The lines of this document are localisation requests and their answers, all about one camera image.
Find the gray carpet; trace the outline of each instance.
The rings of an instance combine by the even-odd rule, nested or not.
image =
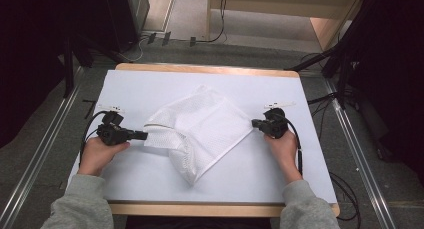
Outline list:
[[[228,45],[198,44],[189,47],[188,42],[170,42],[162,47],[161,41],[142,45],[144,55],[137,63],[181,63],[201,65],[226,65],[257,68],[288,68],[300,62],[305,53],[281,51],[273,49],[257,49]],[[138,50],[126,53],[136,58]],[[90,108],[83,99],[96,100],[102,88],[107,69],[115,64],[109,59],[94,54],[93,68],[86,69],[81,89],[60,130],[53,147],[44,163],[39,176],[24,203],[14,228],[39,228],[50,214],[50,204],[62,196],[66,181],[79,150],[80,139],[87,123],[84,119]],[[327,94],[324,80],[321,77],[306,76],[302,73],[302,84],[308,99]],[[43,105],[34,113],[21,133],[13,142],[0,149],[0,208],[3,209],[7,199],[19,181],[26,165],[40,142],[55,110],[59,107],[64,91],[60,84],[52,91]],[[424,207],[419,204],[424,199],[424,190],[418,183],[416,175],[401,163],[385,163],[378,159],[375,146],[360,114],[347,107],[351,123],[363,145],[364,153],[389,202],[391,212],[399,228],[423,228],[424,222],[419,215],[424,214]],[[314,118],[317,133],[320,130],[322,113]],[[378,228],[379,223],[364,188],[361,177],[350,149],[341,130],[340,124],[330,106],[325,113],[321,145],[328,169],[344,178],[354,189],[360,202],[362,215],[361,228]],[[352,215],[353,207],[346,196],[336,188],[337,198],[342,209],[341,215]],[[339,221],[341,228],[356,228],[356,220]],[[115,228],[124,228],[125,216],[115,216]]]

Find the white mesh fabric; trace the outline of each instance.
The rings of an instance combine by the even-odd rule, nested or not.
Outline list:
[[[248,116],[216,91],[201,86],[159,109],[144,131],[145,146],[168,148],[178,172],[194,184],[252,130]]]

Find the gray sweatshirt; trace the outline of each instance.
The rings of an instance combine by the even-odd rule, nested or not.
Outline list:
[[[112,213],[103,199],[103,178],[75,175],[65,195],[51,206],[47,228],[113,228]],[[295,181],[284,188],[286,208],[280,228],[339,228],[326,201],[317,198],[307,181]]]

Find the sleeve cuff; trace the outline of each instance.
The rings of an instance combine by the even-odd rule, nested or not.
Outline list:
[[[283,197],[286,206],[288,206],[316,196],[307,181],[298,180],[291,182],[284,188]]]
[[[76,174],[72,177],[65,195],[103,198],[104,183],[105,180],[100,177]]]

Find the person's left hand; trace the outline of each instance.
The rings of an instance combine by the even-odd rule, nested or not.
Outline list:
[[[84,153],[78,174],[100,176],[103,168],[112,160],[115,154],[127,149],[129,142],[107,146],[99,137],[88,139],[85,144]]]

